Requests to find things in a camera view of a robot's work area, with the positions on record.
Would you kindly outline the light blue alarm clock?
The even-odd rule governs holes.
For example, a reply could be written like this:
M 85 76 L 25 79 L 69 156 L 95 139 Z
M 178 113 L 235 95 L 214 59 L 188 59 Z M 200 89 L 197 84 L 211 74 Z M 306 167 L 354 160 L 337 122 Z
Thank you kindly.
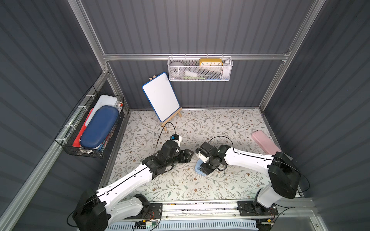
M 207 176 L 207 174 L 203 173 L 203 172 L 202 172 L 202 170 L 201 170 L 201 164 L 203 164 L 203 161 L 199 159 L 199 160 L 196 162 L 196 165 L 195 165 L 195 171 L 196 171 L 196 173 L 197 173 L 198 175 L 203 176 L 203 177 L 206 177 L 206 176 Z

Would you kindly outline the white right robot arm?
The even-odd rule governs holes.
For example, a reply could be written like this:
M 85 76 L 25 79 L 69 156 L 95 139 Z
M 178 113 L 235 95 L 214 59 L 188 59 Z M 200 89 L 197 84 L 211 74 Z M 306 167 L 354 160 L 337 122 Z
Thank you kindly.
M 269 184 L 260 189 L 252 202 L 252 207 L 258 214 L 273 208 L 281 198 L 294 199 L 298 193 L 301 173 L 282 152 L 274 155 L 260 155 L 235 149 L 229 145 L 212 146 L 204 142 L 195 151 L 202 161 L 200 170 L 210 175 L 220 166 L 237 166 L 265 174 Z

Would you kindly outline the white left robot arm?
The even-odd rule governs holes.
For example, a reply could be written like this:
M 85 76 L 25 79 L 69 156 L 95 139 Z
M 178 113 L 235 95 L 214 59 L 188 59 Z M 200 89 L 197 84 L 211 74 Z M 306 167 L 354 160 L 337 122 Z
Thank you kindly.
M 87 189 L 69 215 L 80 231 L 104 231 L 109 225 L 126 218 L 146 217 L 150 203 L 142 194 L 124 201 L 127 195 L 156 177 L 172 170 L 176 164 L 189 163 L 194 152 L 182 150 L 179 141 L 167 140 L 155 154 L 118 181 L 98 190 Z

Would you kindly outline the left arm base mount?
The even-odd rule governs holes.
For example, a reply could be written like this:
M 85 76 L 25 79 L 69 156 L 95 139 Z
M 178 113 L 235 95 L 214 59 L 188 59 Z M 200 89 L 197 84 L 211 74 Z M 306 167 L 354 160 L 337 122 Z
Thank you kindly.
M 149 203 L 148 205 L 144 205 L 144 207 L 142 208 L 142 210 L 139 212 L 138 215 L 130 216 L 130 217 L 127 217 L 125 219 L 126 220 L 129 220 L 129 219 L 145 219 L 145 220 L 147 220 L 147 219 L 150 219 L 150 218 L 159 219 L 159 218 L 161 218 L 162 210 L 163 210 L 163 204 L 162 203 Z

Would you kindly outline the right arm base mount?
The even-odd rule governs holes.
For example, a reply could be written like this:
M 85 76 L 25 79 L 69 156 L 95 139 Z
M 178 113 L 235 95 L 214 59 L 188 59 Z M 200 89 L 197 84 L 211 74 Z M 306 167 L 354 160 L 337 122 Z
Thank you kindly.
M 252 200 L 244 200 L 237 202 L 237 210 L 242 217 L 248 216 L 270 216 L 275 217 L 278 215 L 278 210 L 275 204 L 269 208 L 265 208 Z

